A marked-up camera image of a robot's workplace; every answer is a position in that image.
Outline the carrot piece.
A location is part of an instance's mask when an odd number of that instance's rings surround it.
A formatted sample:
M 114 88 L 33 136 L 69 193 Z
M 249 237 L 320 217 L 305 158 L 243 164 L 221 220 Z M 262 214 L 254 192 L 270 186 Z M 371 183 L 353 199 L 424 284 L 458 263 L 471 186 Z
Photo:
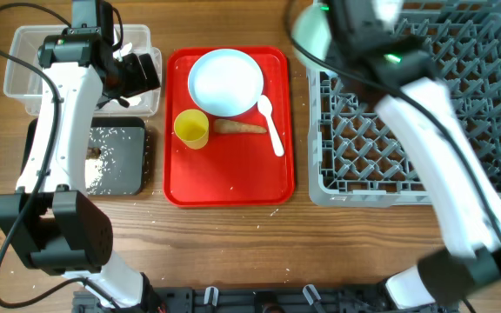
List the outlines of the carrot piece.
M 259 125 L 227 119 L 216 119 L 213 123 L 213 130 L 219 134 L 265 134 L 267 132 L 266 128 Z

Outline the black plastic tray bin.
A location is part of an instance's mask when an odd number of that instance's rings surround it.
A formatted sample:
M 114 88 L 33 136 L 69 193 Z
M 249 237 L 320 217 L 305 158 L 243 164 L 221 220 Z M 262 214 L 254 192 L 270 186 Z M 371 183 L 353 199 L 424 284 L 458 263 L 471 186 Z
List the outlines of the black plastic tray bin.
M 90 123 L 67 123 L 51 145 L 50 163 L 40 193 L 60 189 L 85 196 L 129 196 L 142 188 L 146 152 L 146 129 L 138 117 L 94 117 Z M 85 186 L 87 149 L 101 150 L 104 175 L 101 184 L 88 191 Z

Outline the green bowl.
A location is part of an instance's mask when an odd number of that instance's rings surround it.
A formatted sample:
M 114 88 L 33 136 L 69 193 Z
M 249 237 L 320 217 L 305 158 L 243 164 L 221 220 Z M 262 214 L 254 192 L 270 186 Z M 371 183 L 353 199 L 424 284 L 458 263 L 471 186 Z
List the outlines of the green bowl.
M 331 44 L 331 31 L 321 3 L 304 9 L 292 28 L 292 38 L 307 52 L 324 61 Z

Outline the brown food scrap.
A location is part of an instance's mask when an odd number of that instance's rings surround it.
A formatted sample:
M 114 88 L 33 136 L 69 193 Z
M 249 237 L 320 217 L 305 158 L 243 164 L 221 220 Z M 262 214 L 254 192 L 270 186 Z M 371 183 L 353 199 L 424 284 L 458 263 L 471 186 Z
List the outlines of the brown food scrap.
M 87 149 L 86 158 L 87 159 L 98 159 L 101 155 L 101 150 L 97 147 L 89 147 Z

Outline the yellow plastic cup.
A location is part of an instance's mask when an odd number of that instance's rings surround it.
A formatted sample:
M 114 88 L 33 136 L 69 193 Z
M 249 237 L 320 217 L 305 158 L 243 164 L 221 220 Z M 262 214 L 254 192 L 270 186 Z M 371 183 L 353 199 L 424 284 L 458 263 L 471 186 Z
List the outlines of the yellow plastic cup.
M 188 148 L 200 150 L 208 143 L 209 119 L 201 110 L 184 110 L 174 121 L 174 133 Z

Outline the white napkin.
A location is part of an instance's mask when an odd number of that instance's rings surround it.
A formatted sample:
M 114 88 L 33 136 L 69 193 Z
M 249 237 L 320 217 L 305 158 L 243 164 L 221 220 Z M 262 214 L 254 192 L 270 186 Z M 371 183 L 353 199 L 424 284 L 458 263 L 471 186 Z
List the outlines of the white napkin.
M 132 44 L 127 43 L 126 47 L 123 47 L 123 43 L 121 40 L 116 41 L 113 44 L 113 57 L 114 61 L 121 61 L 123 57 L 126 55 L 132 53 L 131 52 Z M 117 75 L 117 82 L 114 83 L 112 87 L 110 87 L 110 90 L 107 92 L 107 96 L 110 98 L 111 101 L 118 103 L 120 106 L 124 108 L 129 108 L 132 106 L 136 106 L 140 103 L 140 94 L 137 96 L 133 97 L 113 97 L 111 95 L 111 89 L 118 84 L 118 75 Z

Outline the white rice pile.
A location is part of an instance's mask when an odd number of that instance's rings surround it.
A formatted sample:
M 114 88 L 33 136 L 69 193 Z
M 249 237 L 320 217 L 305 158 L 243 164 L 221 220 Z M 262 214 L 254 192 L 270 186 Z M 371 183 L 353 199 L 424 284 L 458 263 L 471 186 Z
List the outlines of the white rice pile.
M 98 159 L 86 159 L 85 160 L 85 186 L 88 191 L 94 190 L 101 184 L 104 175 L 104 161 L 100 158 Z

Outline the grey dishwasher rack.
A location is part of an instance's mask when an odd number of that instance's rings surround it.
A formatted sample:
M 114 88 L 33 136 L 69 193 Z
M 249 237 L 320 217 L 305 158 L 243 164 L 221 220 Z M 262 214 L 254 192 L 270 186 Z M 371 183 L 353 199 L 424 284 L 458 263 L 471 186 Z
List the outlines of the grey dishwasher rack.
M 501 196 L 501 1 L 408 1 L 394 34 L 423 38 Z M 311 200 L 338 207 L 427 204 L 412 163 L 366 102 L 333 73 L 307 76 Z

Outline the white plastic spoon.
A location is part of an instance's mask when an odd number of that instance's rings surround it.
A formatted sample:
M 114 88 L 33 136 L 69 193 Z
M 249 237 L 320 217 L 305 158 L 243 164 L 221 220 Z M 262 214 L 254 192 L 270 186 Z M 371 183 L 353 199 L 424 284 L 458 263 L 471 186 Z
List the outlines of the white plastic spoon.
M 284 146 L 277 132 L 277 128 L 273 122 L 272 118 L 273 106 L 271 104 L 270 99 L 266 95 L 261 95 L 257 101 L 257 108 L 258 111 L 264 116 L 267 122 L 268 132 L 270 134 L 274 154 L 277 157 L 282 157 L 284 155 Z

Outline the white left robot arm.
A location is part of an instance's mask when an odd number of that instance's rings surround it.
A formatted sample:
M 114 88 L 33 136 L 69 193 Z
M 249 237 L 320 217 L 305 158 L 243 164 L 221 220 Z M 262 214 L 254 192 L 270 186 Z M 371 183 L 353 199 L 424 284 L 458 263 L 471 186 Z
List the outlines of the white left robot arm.
M 83 285 L 107 310 L 164 312 L 148 277 L 113 250 L 110 219 L 85 187 L 94 112 L 160 85 L 149 55 L 116 58 L 123 39 L 118 10 L 85 0 L 72 4 L 63 31 L 39 47 L 32 70 L 43 80 L 43 99 L 17 186 L 0 195 L 0 253 L 13 249 L 26 268 Z

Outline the light blue plate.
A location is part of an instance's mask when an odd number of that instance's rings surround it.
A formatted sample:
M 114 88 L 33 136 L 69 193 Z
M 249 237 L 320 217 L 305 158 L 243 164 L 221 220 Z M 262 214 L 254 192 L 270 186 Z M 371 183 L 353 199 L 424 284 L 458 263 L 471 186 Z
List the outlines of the light blue plate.
M 257 103 L 264 90 L 264 74 L 250 55 L 219 49 L 196 60 L 187 83 L 200 110 L 216 117 L 235 117 Z

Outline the black mounting rail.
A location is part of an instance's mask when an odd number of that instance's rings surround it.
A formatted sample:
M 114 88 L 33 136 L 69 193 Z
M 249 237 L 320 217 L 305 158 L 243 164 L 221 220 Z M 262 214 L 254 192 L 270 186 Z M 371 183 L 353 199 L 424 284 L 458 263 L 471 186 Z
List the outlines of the black mounting rail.
M 316 289 L 207 290 L 156 288 L 162 312 L 384 312 L 384 300 L 368 300 L 365 291 Z

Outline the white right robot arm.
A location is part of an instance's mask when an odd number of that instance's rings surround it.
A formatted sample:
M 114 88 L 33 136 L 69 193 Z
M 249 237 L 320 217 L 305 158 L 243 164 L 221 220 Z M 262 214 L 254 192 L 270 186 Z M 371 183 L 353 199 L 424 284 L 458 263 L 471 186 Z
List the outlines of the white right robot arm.
M 391 276 L 400 309 L 456 303 L 501 280 L 501 198 L 469 144 L 418 37 L 394 37 L 398 5 L 330 1 L 324 14 L 339 75 L 379 90 L 375 111 L 401 143 L 428 193 L 442 250 Z

